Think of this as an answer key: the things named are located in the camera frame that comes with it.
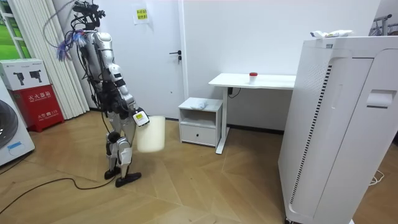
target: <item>drawer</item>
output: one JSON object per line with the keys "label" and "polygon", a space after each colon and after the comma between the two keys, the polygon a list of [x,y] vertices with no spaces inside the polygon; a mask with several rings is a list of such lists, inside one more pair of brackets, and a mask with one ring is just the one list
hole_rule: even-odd
{"label": "drawer", "polygon": [[209,146],[216,145],[216,129],[181,124],[181,140]]}

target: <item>air vent grille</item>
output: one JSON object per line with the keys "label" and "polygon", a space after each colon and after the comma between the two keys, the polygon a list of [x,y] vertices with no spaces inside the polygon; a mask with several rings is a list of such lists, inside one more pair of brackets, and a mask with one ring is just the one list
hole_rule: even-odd
{"label": "air vent grille", "polygon": [[321,108],[321,103],[322,103],[323,95],[325,94],[326,84],[328,83],[328,80],[329,80],[331,67],[332,67],[331,65],[328,66],[328,70],[326,71],[325,79],[323,80],[323,85],[322,85],[321,93],[319,95],[317,108],[315,110],[315,114],[313,115],[312,124],[311,124],[311,128],[310,128],[310,132],[308,134],[307,142],[305,143],[304,154],[303,154],[303,157],[301,159],[300,169],[298,170],[296,181],[294,183],[294,189],[293,189],[292,197],[290,198],[290,203],[293,203],[294,197],[295,197],[295,194],[296,194],[296,191],[297,191],[297,187],[299,186],[299,181],[300,181],[301,173],[303,171],[305,158],[307,157],[308,148],[310,147],[313,130],[315,128],[315,124],[316,124],[317,119],[318,119],[319,109]]}

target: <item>fire extinguisher box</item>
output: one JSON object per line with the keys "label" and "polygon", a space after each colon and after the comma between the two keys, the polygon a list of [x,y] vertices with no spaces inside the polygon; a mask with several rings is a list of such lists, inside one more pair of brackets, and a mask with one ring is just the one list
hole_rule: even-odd
{"label": "fire extinguisher box", "polygon": [[12,91],[29,131],[63,123],[62,112],[51,85]]}

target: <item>desk leg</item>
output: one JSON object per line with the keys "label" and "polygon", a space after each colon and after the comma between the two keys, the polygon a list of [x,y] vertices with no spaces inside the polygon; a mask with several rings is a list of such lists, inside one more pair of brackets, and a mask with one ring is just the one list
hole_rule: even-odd
{"label": "desk leg", "polygon": [[227,108],[228,108],[228,87],[224,87],[224,90],[223,90],[223,119],[221,121],[221,139],[217,146],[217,150],[216,150],[217,154],[223,153],[226,137],[227,137],[228,131],[229,131],[229,128],[226,127]]}

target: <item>door handle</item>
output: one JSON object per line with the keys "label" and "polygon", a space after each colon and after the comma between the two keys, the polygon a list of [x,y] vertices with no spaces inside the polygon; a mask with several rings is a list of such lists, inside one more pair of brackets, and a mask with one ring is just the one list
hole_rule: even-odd
{"label": "door handle", "polygon": [[178,54],[178,55],[181,55],[181,50],[179,50],[178,52],[172,52],[172,53],[169,53],[169,54]]}

